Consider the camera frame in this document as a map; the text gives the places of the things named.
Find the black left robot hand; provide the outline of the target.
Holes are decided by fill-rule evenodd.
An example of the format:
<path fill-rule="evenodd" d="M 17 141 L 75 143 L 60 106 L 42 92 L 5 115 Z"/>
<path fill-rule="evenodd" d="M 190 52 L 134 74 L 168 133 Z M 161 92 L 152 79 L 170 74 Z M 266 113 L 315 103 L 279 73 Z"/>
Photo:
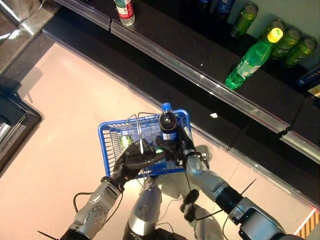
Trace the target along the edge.
<path fill-rule="evenodd" d="M 155 149 L 146 140 L 136 141 L 122 151 L 115 161 L 110 177 L 121 184 L 125 184 L 135 179 L 142 169 L 153 166 L 163 159 L 175 161 L 177 155 L 169 147 Z"/>

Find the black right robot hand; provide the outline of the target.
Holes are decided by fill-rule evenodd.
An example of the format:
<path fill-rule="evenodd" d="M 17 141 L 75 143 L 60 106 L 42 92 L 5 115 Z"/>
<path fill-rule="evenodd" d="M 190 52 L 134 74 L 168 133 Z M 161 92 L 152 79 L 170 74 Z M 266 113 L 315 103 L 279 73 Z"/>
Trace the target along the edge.
<path fill-rule="evenodd" d="M 177 140 L 164 140 L 160 135 L 155 138 L 158 149 L 164 151 L 164 159 L 169 162 L 182 161 L 185 165 L 189 157 L 196 155 L 196 148 L 187 127 L 177 127 Z"/>

